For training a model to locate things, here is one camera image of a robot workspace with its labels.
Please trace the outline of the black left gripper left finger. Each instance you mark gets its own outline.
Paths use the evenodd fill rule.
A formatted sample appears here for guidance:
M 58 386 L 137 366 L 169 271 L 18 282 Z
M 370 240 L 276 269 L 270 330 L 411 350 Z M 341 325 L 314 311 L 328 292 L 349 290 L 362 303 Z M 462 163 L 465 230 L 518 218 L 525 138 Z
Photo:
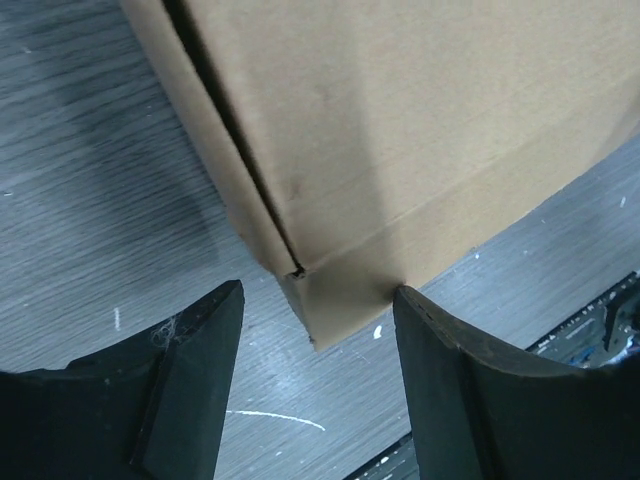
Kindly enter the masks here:
M 210 479 L 244 314 L 231 280 L 58 370 L 1 375 L 5 479 Z

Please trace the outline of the brown cardboard box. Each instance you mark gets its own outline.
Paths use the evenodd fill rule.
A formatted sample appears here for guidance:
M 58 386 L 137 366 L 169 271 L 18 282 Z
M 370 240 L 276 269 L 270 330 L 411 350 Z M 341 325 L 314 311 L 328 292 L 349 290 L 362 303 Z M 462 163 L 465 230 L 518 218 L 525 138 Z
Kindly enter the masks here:
M 125 1 L 315 349 L 639 130 L 635 1 Z

